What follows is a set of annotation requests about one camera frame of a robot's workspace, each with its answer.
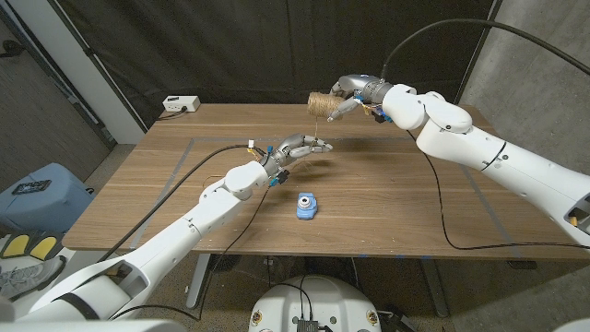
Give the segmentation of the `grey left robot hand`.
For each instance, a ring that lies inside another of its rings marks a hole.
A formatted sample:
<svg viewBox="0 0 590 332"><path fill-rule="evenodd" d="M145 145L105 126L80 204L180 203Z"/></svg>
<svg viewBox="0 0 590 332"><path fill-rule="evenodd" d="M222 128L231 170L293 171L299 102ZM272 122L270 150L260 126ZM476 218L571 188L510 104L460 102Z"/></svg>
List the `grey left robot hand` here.
<svg viewBox="0 0 590 332"><path fill-rule="evenodd" d="M295 160L312 153L326 153L332 149L332 145L318 137L293 134L267 153L260 163L264 167L268 179L271 180L280 175L285 170L285 167Z"/></svg>

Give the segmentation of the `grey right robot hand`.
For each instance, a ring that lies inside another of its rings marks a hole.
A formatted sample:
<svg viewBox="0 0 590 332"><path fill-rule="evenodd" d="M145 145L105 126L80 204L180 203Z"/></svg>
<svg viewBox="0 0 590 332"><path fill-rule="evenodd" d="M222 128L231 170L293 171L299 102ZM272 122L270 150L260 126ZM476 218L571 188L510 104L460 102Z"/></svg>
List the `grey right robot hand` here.
<svg viewBox="0 0 590 332"><path fill-rule="evenodd" d="M330 94L345 100L328 115L329 122L335 121L356 109L362 102L382 103L385 94L393 85L383 78L368 75L345 75L330 89Z"/></svg>

